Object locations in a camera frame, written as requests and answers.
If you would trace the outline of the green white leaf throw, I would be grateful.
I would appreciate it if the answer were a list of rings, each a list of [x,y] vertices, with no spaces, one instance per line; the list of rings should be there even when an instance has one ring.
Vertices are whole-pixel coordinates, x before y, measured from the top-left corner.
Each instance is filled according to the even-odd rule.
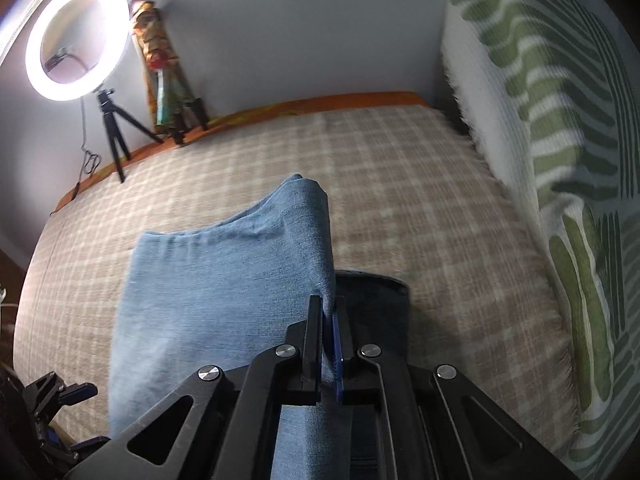
[[[548,263],[572,335],[578,477],[639,433],[639,55],[602,0],[447,0],[463,120]]]

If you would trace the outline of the beige plaid bed blanket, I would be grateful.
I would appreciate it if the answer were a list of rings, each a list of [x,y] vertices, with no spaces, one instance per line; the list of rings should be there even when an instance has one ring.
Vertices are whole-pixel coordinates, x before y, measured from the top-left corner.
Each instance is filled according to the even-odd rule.
[[[137,162],[52,214],[23,286],[13,348],[22,382],[53,370],[98,396],[58,415],[72,438],[105,434],[118,300],[146,231],[204,228],[292,174],[329,197],[344,270],[410,288],[412,364],[448,362],[552,451],[577,428],[570,337],[544,258],[469,139],[431,108],[290,116]]]

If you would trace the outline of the light blue denim pants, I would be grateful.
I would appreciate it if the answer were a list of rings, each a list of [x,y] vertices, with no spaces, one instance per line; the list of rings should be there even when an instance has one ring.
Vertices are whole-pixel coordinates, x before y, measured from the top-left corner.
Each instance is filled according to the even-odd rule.
[[[335,273],[326,193],[292,176],[247,211],[208,228],[139,238],[112,339],[112,440],[206,365],[247,366],[282,344],[322,300],[320,400],[286,404],[267,479],[345,479],[352,412],[326,365]]]

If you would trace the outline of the black gooseneck phone holder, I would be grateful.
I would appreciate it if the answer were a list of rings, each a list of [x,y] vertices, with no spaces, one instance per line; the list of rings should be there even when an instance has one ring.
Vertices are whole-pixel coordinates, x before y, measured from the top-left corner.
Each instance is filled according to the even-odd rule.
[[[66,48],[61,48],[58,52],[48,58],[47,61],[44,62],[43,68],[47,73],[49,73],[51,70],[54,70],[58,64],[61,64],[66,60],[75,61],[85,73],[88,73],[90,70],[90,67],[85,61],[83,61],[77,54],[70,52]]]

